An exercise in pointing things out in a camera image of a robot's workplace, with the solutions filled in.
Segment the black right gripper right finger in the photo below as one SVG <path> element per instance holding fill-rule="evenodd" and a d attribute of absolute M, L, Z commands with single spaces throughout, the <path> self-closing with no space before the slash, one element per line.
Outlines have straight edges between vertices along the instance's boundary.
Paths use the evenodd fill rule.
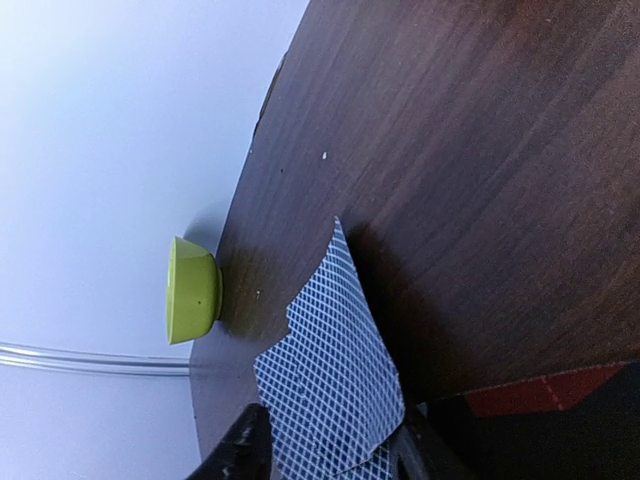
<path fill-rule="evenodd" d="M 425 402 L 406 408 L 390 442 L 392 479 L 459 479 L 460 462 L 431 427 Z"/>

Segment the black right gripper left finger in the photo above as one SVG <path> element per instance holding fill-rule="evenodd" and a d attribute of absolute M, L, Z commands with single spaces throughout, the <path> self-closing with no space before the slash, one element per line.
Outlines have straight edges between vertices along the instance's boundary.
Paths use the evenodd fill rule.
<path fill-rule="evenodd" d="M 272 452 L 268 410 L 251 403 L 187 479 L 269 479 Z"/>

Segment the dealt blue playing card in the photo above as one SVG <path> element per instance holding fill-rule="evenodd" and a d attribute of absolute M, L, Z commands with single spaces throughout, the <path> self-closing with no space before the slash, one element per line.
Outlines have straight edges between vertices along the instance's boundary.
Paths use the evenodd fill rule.
<path fill-rule="evenodd" d="M 286 319 L 288 334 L 254 363 L 281 478 L 392 478 L 389 441 L 405 416 L 399 373 L 341 223 Z"/>

